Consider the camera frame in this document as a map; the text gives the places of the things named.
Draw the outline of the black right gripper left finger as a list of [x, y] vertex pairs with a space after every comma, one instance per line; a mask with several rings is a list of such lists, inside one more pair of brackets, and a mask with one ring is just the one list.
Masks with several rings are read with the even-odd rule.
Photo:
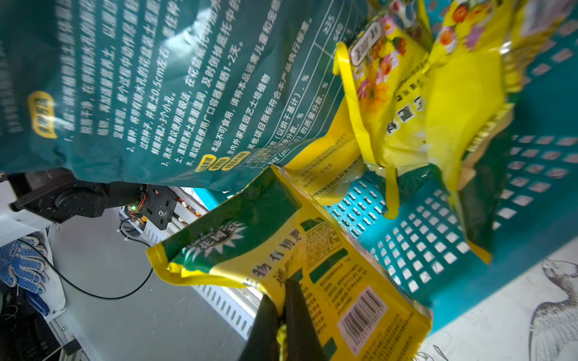
[[243, 349], [240, 361], [277, 361], [279, 360], [278, 314], [273, 301], [264, 295], [251, 334]]

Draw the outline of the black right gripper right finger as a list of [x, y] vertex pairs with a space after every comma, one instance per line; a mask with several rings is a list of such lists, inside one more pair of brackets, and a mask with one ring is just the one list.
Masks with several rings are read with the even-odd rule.
[[285, 321], [288, 360], [326, 360], [300, 284], [287, 280]]

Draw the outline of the yellow green packet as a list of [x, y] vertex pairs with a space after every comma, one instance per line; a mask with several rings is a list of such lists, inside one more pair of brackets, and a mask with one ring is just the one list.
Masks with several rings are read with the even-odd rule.
[[300, 284], [326, 360], [411, 360], [432, 315], [278, 167], [147, 252], [176, 286], [253, 287], [278, 314], [288, 360], [286, 282]]
[[453, 1], [426, 66], [427, 157], [439, 171], [469, 248], [493, 259], [513, 104], [504, 55], [517, 1]]

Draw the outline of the large green yellow fertilizer bag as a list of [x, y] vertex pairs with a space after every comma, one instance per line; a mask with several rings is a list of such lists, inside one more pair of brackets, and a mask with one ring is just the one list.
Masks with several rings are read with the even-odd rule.
[[333, 73], [366, 1], [3, 1], [1, 170], [238, 190], [360, 159]]

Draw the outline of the yellow fertilizer packet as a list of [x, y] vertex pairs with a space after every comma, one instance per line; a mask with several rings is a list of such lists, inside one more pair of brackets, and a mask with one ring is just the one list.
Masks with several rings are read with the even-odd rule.
[[364, 163], [385, 181], [385, 218], [399, 214], [398, 178], [427, 165], [422, 77], [433, 35], [423, 1], [380, 1], [380, 12], [336, 46], [349, 119]]

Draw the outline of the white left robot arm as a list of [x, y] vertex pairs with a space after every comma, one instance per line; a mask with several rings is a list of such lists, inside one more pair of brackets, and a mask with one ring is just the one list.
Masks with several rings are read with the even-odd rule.
[[73, 216], [98, 218], [106, 209], [127, 206], [130, 215], [145, 217], [158, 230], [165, 230], [179, 201], [177, 194], [165, 186], [88, 182], [65, 168], [8, 174], [1, 179], [15, 191], [11, 210], [30, 211], [59, 224]]

